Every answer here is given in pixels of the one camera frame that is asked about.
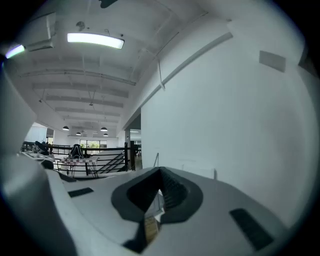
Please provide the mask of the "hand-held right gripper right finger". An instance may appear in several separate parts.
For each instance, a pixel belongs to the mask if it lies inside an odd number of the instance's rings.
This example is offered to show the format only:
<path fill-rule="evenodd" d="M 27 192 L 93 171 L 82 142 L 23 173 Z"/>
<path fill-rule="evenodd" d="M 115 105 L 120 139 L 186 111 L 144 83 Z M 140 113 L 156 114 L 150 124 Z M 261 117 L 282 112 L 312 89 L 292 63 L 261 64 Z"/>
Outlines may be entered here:
<path fill-rule="evenodd" d="M 197 184 L 203 201 L 187 221 L 161 225 L 144 256 L 271 256 L 285 245 L 290 228 L 250 196 L 217 179 L 174 168 L 171 171 Z M 235 209 L 246 210 L 273 242 L 256 251 L 230 215 Z"/>

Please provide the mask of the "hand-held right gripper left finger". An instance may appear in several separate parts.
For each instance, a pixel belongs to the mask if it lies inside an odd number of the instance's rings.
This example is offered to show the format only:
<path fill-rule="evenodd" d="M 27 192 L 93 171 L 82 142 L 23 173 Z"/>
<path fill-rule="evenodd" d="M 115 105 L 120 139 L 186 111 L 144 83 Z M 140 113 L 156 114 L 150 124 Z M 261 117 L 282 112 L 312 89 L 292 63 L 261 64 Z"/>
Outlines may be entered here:
<path fill-rule="evenodd" d="M 138 224 L 121 218 L 113 207 L 115 188 L 147 170 L 87 181 L 67 182 L 48 170 L 49 187 L 57 211 L 75 245 L 76 256 L 160 256 L 157 243 L 136 253 L 123 244 L 132 240 Z"/>

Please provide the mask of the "checkered cloth table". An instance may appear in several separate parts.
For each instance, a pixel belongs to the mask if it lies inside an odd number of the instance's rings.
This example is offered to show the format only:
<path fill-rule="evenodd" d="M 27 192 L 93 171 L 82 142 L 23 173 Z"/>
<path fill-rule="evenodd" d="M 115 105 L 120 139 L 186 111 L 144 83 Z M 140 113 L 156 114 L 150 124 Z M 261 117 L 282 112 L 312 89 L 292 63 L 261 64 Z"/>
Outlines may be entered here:
<path fill-rule="evenodd" d="M 97 163 L 99 159 L 98 156 L 89 158 L 63 158 L 58 166 L 65 167 L 65 169 L 62 170 L 71 178 L 82 178 L 87 176 L 98 178 Z"/>

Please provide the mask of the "black metal railing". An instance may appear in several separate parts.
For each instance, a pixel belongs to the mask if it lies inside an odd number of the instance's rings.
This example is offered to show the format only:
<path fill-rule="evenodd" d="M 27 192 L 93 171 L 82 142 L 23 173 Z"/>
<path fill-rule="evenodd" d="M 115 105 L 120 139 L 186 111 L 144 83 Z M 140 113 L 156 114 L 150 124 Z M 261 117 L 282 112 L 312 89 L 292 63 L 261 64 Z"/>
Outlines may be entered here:
<path fill-rule="evenodd" d="M 135 145 L 124 144 L 123 147 L 107 147 L 107 148 L 87 148 L 87 141 L 78 143 L 82 149 L 83 158 L 99 157 L 97 162 L 98 178 L 124 174 L 135 169 Z M 66 175 L 63 171 L 66 168 L 58 166 L 64 158 L 70 158 L 69 154 L 73 145 L 55 145 L 43 144 L 45 150 L 37 146 L 34 142 L 25 141 L 22 144 L 21 151 L 34 154 L 34 158 L 41 161 L 45 158 L 51 160 L 55 170 Z M 85 177 L 74 177 L 75 179 L 93 178 L 91 175 Z"/>

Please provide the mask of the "black backpack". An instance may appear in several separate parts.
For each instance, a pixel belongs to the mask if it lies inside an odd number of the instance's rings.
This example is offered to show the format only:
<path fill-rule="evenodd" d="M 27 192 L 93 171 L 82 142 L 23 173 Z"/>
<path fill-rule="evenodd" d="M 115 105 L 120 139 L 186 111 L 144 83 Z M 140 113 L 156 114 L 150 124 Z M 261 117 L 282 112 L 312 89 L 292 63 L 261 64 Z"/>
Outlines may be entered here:
<path fill-rule="evenodd" d="M 82 148 L 79 144 L 74 144 L 69 152 L 69 157 L 71 159 L 83 159 Z"/>

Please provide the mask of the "large window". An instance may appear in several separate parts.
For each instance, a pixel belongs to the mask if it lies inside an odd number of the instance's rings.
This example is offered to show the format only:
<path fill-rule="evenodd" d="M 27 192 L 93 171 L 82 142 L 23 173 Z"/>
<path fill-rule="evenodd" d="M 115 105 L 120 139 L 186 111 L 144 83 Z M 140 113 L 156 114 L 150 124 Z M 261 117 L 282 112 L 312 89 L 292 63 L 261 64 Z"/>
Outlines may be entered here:
<path fill-rule="evenodd" d="M 106 140 L 87 140 L 86 147 L 92 149 L 103 149 L 107 148 L 107 141 Z"/>

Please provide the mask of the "long white ceiling light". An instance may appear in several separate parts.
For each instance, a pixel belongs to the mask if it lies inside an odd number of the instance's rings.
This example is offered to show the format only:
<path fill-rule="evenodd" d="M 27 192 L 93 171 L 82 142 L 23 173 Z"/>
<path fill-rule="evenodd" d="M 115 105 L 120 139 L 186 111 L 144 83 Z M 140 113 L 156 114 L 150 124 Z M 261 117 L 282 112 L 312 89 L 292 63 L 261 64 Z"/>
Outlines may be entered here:
<path fill-rule="evenodd" d="M 8 49 L 7 52 L 5 53 L 5 57 L 7 59 L 10 59 L 10 58 L 14 57 L 15 55 L 18 55 L 24 51 L 25 51 L 25 47 L 20 44 L 20 45 L 17 45 L 17 46 L 14 46 L 14 47 L 11 47 L 10 49 Z"/>
<path fill-rule="evenodd" d="M 79 33 L 72 32 L 67 34 L 67 41 L 69 43 L 88 43 L 101 46 L 112 47 L 121 50 L 125 41 L 110 36 L 92 34 L 92 33 Z"/>

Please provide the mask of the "white ceiling air conditioner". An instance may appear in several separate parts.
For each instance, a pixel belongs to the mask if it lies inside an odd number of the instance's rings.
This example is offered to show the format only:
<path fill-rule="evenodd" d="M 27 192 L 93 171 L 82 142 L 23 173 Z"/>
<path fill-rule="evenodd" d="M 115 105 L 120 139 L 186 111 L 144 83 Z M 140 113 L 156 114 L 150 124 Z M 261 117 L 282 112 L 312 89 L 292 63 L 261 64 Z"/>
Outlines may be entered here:
<path fill-rule="evenodd" d="M 53 36 L 56 34 L 56 13 L 39 16 L 30 21 L 24 32 L 22 44 L 29 52 L 52 49 Z"/>

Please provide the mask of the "white wall conduit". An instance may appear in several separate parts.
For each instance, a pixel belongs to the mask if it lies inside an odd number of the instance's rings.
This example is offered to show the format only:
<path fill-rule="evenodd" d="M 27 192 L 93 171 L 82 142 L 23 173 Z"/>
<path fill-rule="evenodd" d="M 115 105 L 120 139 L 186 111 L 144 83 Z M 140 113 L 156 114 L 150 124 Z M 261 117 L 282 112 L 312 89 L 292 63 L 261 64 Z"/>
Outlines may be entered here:
<path fill-rule="evenodd" d="M 197 58 L 199 58 L 201 55 L 205 54 L 209 50 L 217 47 L 218 45 L 222 44 L 223 42 L 226 42 L 233 38 L 233 35 L 231 32 L 227 32 L 212 42 L 208 43 L 195 53 L 193 53 L 191 56 L 189 56 L 186 60 L 184 60 L 180 65 L 178 65 L 175 69 L 173 69 L 163 80 L 160 81 L 159 86 L 165 90 L 165 84 L 171 80 L 175 75 L 177 75 L 180 71 L 182 71 L 186 66 L 191 64 L 193 61 L 195 61 Z"/>

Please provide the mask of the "grey wall panel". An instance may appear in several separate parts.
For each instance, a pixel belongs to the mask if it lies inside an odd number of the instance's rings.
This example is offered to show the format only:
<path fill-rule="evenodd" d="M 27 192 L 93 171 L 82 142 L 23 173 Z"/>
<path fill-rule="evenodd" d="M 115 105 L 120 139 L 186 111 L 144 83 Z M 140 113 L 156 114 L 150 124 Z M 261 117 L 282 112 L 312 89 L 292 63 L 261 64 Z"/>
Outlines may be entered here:
<path fill-rule="evenodd" d="M 268 51 L 259 52 L 259 63 L 282 73 L 286 70 L 286 58 Z"/>

